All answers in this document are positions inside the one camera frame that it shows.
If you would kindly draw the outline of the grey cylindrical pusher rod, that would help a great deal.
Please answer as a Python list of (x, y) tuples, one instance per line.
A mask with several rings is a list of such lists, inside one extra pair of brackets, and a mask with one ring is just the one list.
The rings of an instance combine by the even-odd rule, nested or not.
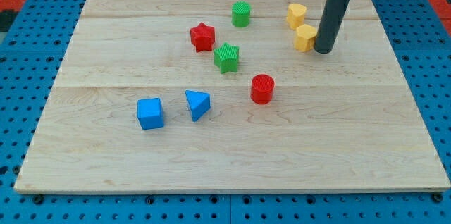
[(350, 0), (326, 0), (319, 23), (314, 50), (320, 54), (332, 51)]

